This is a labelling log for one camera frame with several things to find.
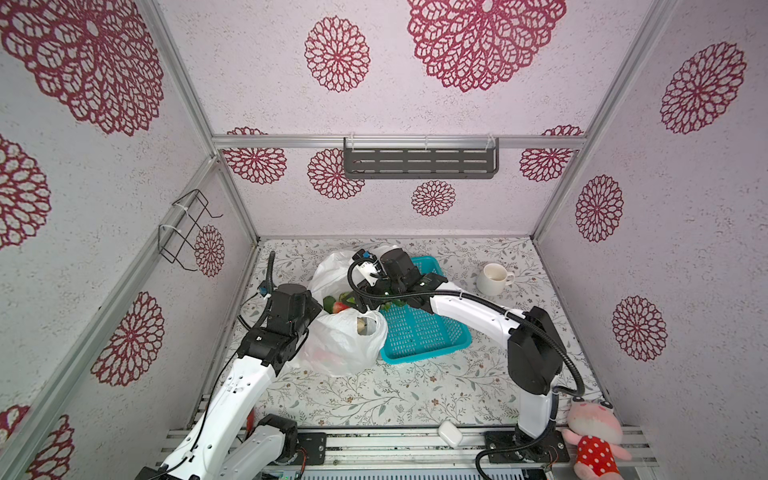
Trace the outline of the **red dragon fruit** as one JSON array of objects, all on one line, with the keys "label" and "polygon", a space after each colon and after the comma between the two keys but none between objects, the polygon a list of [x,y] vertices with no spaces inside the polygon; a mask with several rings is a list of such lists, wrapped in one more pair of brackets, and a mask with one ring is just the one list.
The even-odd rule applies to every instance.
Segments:
[{"label": "red dragon fruit", "polygon": [[357,308],[357,300],[352,292],[341,293],[338,297],[325,296],[322,304],[324,311],[329,314],[338,314],[350,308]]}]

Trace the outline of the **white plastic bag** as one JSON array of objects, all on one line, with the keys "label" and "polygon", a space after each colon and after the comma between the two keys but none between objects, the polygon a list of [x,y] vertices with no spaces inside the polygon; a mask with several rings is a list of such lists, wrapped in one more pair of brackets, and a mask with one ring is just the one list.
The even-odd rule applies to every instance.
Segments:
[{"label": "white plastic bag", "polygon": [[[318,302],[325,296],[338,297],[351,291],[347,271],[353,254],[349,249],[333,251],[318,265],[308,284],[308,290]],[[358,317],[376,319],[376,333],[358,335]],[[376,364],[387,335],[386,319],[377,310],[361,312],[350,308],[338,314],[323,311],[310,324],[307,341],[288,366],[332,377],[355,376]]]}]

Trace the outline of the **beige round fruit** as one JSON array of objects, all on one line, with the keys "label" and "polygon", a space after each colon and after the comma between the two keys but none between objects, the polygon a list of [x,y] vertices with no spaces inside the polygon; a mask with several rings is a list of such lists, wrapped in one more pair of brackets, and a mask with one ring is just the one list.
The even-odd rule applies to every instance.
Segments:
[{"label": "beige round fruit", "polygon": [[371,336],[376,333],[378,323],[376,319],[368,317],[358,317],[356,319],[356,331],[360,336]]}]

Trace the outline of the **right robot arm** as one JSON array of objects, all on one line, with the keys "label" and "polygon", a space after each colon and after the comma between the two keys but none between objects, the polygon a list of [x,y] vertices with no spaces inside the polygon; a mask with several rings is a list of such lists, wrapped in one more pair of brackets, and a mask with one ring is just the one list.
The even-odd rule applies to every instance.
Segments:
[{"label": "right robot arm", "polygon": [[423,273],[401,248],[376,256],[353,255],[347,281],[367,309],[394,301],[460,322],[505,349],[508,375],[520,389],[517,430],[536,439],[556,423],[556,380],[567,352],[549,314],[539,308],[514,310],[469,293],[441,274]]}]

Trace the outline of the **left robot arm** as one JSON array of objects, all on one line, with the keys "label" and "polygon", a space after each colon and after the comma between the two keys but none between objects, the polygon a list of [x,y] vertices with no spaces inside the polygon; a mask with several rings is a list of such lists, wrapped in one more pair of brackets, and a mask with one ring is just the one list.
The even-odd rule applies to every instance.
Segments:
[{"label": "left robot arm", "polygon": [[283,284],[269,294],[262,317],[227,362],[224,381],[201,418],[157,469],[144,467],[138,479],[255,479],[269,464],[291,461],[298,448],[296,422],[269,415],[234,451],[230,450],[259,398],[308,338],[323,312],[310,290]]}]

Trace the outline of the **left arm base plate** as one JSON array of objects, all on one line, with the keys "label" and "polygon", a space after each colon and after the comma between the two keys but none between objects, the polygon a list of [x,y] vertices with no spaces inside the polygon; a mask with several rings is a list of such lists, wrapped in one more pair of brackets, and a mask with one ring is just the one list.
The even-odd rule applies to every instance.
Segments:
[{"label": "left arm base plate", "polygon": [[328,436],[325,432],[299,432],[295,440],[291,440],[289,465],[301,467],[320,466],[325,464]]}]

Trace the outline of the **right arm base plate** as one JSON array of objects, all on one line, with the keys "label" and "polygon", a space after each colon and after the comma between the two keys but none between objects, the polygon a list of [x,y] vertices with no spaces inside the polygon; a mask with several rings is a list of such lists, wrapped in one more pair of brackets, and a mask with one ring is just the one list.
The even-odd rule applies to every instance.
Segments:
[{"label": "right arm base plate", "polygon": [[535,445],[511,452],[513,447],[530,443],[532,437],[517,430],[487,431],[484,433],[485,448],[492,464],[502,463],[569,463],[570,455],[562,434],[553,430]]}]

